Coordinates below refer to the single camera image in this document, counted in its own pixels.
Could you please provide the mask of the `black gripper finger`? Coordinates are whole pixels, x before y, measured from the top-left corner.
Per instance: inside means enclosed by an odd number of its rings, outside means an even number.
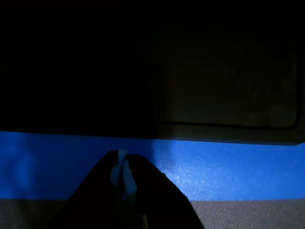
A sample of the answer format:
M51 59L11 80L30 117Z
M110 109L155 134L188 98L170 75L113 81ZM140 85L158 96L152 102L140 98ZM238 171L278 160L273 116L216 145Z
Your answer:
M117 185L111 182L112 168L118 162L118 150L106 153L69 198L50 228L125 229L122 175L119 174Z
M128 155L137 186L136 207L124 214L124 229L201 229L188 198L150 161Z

